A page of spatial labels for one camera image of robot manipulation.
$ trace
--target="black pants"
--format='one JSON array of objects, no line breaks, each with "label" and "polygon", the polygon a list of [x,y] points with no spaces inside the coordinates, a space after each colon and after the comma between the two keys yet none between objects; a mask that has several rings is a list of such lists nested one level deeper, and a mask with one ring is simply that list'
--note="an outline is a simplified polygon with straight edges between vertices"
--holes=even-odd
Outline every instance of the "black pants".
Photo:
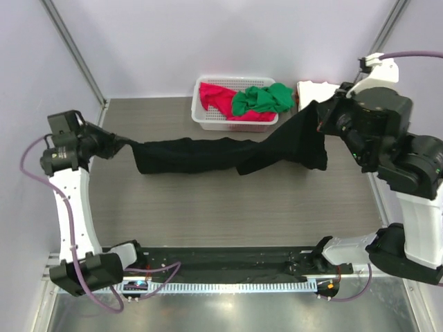
[{"label": "black pants", "polygon": [[317,102],[292,116],[263,142],[252,140],[166,140],[139,143],[118,138],[132,147],[142,174],[201,173],[236,167],[249,174],[279,160],[300,163],[309,169],[326,170],[325,136],[317,132]]}]

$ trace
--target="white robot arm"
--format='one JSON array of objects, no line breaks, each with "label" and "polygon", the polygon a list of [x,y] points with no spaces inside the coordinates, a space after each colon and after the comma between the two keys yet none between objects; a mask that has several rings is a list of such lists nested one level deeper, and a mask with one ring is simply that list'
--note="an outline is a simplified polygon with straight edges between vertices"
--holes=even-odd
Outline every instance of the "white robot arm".
[{"label": "white robot arm", "polygon": [[381,55],[363,58],[361,70],[369,75],[342,84],[323,103],[319,131],[340,136],[362,172],[378,172],[396,191],[404,223],[332,238],[322,254],[333,265],[372,262],[390,275],[437,284],[443,275],[443,142],[407,132],[412,101],[395,92],[398,66]]},{"label": "white robot arm", "polygon": [[[68,111],[48,117],[54,148],[40,160],[49,182],[69,200],[75,223],[75,244],[85,282],[95,291],[123,280],[124,269],[146,267],[139,244],[133,240],[102,251],[93,227],[89,205],[89,160],[92,156],[111,158],[114,136],[84,121],[80,112]],[[60,265],[50,269],[50,278],[74,296],[84,294],[73,268],[70,222],[64,199],[54,192],[60,224]]]}]

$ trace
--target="white wall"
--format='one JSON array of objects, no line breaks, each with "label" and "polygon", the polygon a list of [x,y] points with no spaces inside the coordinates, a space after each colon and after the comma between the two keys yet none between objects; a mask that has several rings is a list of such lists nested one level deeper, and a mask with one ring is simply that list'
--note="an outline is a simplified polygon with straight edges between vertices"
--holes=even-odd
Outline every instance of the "white wall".
[{"label": "white wall", "polygon": [[394,0],[54,0],[108,98],[190,95],[202,74],[353,80]]},{"label": "white wall", "polygon": [[[400,19],[385,52],[398,50],[438,50],[443,52],[443,2],[411,1]],[[414,102],[410,131],[437,136],[443,139],[443,60],[407,58],[396,60],[400,67],[398,90]],[[398,206],[394,197],[388,196],[390,213],[395,221],[401,215],[394,213]],[[436,331],[443,331],[443,288],[421,285]]]},{"label": "white wall", "polygon": [[[37,0],[0,1],[0,49],[0,324],[21,332],[60,240],[53,194],[19,173],[19,158],[49,132],[47,115],[79,109],[95,121],[100,105]],[[39,174],[43,148],[27,164]]]}]

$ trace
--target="white plastic basket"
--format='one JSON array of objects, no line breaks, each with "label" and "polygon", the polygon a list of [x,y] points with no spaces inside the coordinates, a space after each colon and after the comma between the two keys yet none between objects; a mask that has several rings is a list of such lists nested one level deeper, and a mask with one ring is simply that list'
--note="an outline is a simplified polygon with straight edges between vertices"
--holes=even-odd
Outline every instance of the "white plastic basket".
[{"label": "white plastic basket", "polygon": [[274,120],[270,122],[254,122],[254,121],[228,121],[215,107],[209,106],[205,110],[200,101],[200,84],[209,83],[220,85],[234,91],[245,91],[250,86],[271,86],[275,81],[267,77],[215,77],[203,76],[197,80],[194,87],[194,95],[192,97],[192,119],[201,125],[205,130],[222,130],[222,131],[254,131],[263,132],[278,121],[278,114]]}]

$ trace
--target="gray wood grain surface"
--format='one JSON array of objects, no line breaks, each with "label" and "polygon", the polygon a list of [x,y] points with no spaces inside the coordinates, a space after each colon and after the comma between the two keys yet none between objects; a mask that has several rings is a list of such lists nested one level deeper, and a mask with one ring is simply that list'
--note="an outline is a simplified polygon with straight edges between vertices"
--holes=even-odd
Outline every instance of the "gray wood grain surface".
[{"label": "gray wood grain surface", "polygon": [[[204,131],[191,120],[190,98],[112,100],[103,127],[140,142],[186,136],[262,140],[271,132]],[[366,175],[340,139],[327,137],[326,145],[326,172],[281,161],[247,176],[235,169],[142,175],[129,147],[112,160],[95,158],[89,191],[100,243],[301,246],[326,235],[377,230],[381,223]]]}]

